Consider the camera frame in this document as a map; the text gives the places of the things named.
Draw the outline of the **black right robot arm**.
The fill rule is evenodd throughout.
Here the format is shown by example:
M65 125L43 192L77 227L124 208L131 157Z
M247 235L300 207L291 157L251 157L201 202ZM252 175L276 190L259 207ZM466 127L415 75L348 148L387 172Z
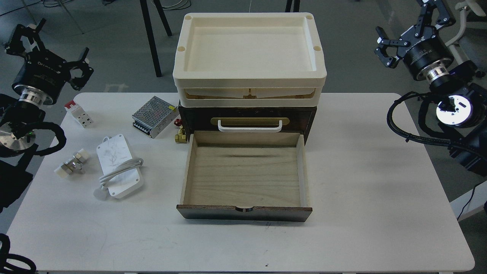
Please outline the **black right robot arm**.
M458 34L443 42L440 29L452 26L456 20L448 5L441 0L419 0L421 11L416 24L397 40L389 39L381 27L375 54L388 68L403 61L416 81L426 80L430 91L408 92L394 101L387 113L387 125L406 142L446 147L449 155L466 170L486 176L486 89L473 83L478 73L471 60L463 60L457 51L458 40L466 29L469 11L485 17L485 9L476 0L459 2ZM393 111L403 101L421 100L419 126L428 137L400 129L393 121Z

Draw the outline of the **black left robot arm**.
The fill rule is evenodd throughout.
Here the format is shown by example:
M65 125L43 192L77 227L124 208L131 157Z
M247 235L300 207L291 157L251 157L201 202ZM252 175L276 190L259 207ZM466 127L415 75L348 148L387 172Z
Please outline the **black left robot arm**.
M38 25L18 24L5 44L6 53L24 58L24 64L12 84L19 98L1 95L0 156L21 155L16 166L1 162L2 209L14 203L32 181L33 175L26 170L32 157L53 154L66 145L64 130L44 121L41 106L55 104L66 83L81 90L94 71L86 59L88 48L78 61L66 61L46 49L39 36L45 22L42 19Z

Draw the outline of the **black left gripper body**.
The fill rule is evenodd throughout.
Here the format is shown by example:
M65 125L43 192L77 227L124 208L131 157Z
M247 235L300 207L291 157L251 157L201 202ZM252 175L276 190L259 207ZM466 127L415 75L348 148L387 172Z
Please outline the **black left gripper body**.
M16 76L12 89L18 95L23 88L35 88L46 94L45 105L57 102L66 82L71 79L66 60L50 51L32 51L26 55L25 63Z

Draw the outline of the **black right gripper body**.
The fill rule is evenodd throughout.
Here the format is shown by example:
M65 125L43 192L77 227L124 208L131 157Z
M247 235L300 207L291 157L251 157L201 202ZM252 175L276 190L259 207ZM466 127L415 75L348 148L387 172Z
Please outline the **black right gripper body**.
M453 55L437 35L427 32L426 37L416 38L414 34L414 32L403 33L400 40L409 42L409 46L399 48L399 58L403 60L414 80L425 80L424 68L438 61L445 67L452 64Z

